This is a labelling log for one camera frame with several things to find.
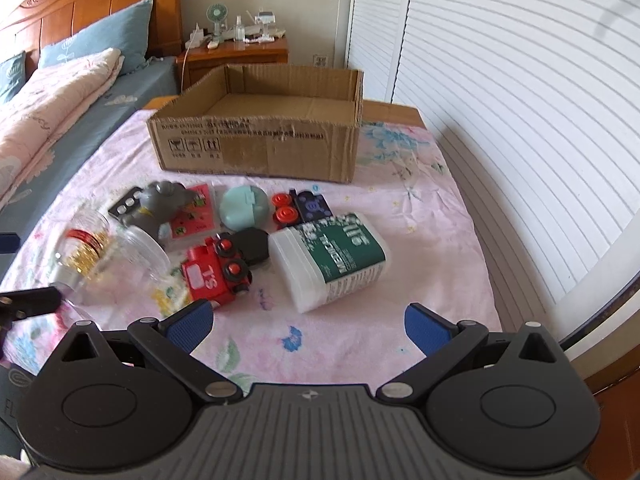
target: wall outlet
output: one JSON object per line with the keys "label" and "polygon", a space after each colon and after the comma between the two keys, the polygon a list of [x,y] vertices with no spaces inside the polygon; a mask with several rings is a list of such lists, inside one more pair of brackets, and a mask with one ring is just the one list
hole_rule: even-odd
{"label": "wall outlet", "polygon": [[314,54],[314,66],[320,68],[326,68],[328,63],[328,56],[325,54]]}

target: small desk fan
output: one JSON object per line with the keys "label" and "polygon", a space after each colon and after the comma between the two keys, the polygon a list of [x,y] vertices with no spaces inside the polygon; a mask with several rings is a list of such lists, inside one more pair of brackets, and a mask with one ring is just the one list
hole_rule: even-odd
{"label": "small desk fan", "polygon": [[228,11],[226,10],[225,4],[213,4],[209,6],[207,9],[207,19],[213,23],[213,35],[215,37],[219,37],[220,33],[220,23],[226,20],[226,15]]}

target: green label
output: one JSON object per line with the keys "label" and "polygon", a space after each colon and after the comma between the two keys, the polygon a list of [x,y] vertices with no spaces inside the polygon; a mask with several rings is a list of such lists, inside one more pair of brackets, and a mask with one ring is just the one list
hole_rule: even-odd
{"label": "green label", "polygon": [[295,229],[325,283],[385,261],[382,247],[354,213],[300,224]]}

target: blue flower print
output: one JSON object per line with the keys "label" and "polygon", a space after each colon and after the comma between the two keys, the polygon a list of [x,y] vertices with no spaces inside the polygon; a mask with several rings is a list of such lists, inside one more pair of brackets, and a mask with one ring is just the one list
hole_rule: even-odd
{"label": "blue flower print", "polygon": [[20,357],[20,366],[32,374],[40,371],[41,365],[36,357],[36,349],[28,334],[23,334],[14,341],[14,348]]}
{"label": "blue flower print", "polygon": [[420,145],[429,145],[429,141],[427,140],[417,140],[405,133],[394,132],[380,126],[366,128],[364,136],[367,137],[367,139],[375,140],[376,148],[387,153],[397,150],[411,150],[414,152]]}
{"label": "blue flower print", "polygon": [[287,352],[295,352],[302,346],[302,332],[294,326],[289,327],[289,337],[281,339],[282,346]]}

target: toy figure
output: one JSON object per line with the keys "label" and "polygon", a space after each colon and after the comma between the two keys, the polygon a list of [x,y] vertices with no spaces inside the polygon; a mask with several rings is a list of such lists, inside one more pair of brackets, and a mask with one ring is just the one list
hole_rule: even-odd
{"label": "toy figure", "polygon": [[140,205],[120,218],[122,225],[135,225],[158,241],[160,226],[171,221],[178,212],[196,200],[198,194],[179,182],[152,182],[138,195]]}

